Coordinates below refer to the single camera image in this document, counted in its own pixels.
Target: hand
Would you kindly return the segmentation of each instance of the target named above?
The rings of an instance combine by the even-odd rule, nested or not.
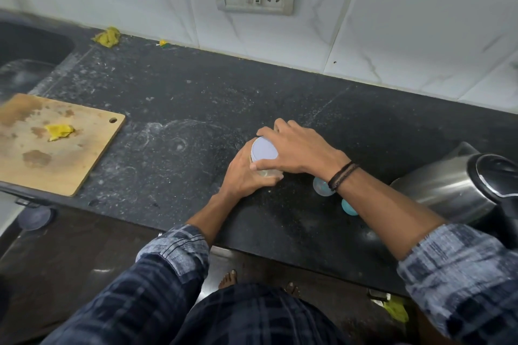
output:
[[[334,149],[315,130],[301,127],[293,120],[286,123],[277,119],[273,130],[263,127],[257,134],[268,138],[279,155],[274,160],[250,164],[252,170],[307,172],[329,182],[350,161],[344,152]]]
[[[230,162],[220,193],[241,199],[261,187],[272,187],[283,178],[282,175],[261,176],[250,169],[250,150],[256,139],[249,140]]]

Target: tiled wall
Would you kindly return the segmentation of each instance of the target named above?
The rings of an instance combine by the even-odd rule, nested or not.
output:
[[[518,113],[518,0],[0,0],[0,7]]]

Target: person's left hand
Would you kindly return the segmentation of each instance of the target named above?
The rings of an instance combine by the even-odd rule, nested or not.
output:
[[[228,193],[241,199],[261,187],[276,185],[283,178],[283,176],[261,176],[256,171],[250,170],[250,150],[256,139],[249,140],[230,162],[220,193]]]

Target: shirt cuff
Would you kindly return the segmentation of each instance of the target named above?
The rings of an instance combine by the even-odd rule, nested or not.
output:
[[[460,303],[516,277],[516,266],[506,264],[513,254],[486,233],[445,224],[415,246],[397,272],[424,314],[448,335],[447,320]]]
[[[164,258],[178,277],[201,270],[206,278],[209,272],[209,245],[192,225],[177,225],[153,239],[139,251],[135,262],[148,254]]]

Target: black sink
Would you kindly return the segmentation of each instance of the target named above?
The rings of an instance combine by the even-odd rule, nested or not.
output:
[[[28,93],[74,49],[61,34],[0,22],[0,103]]]

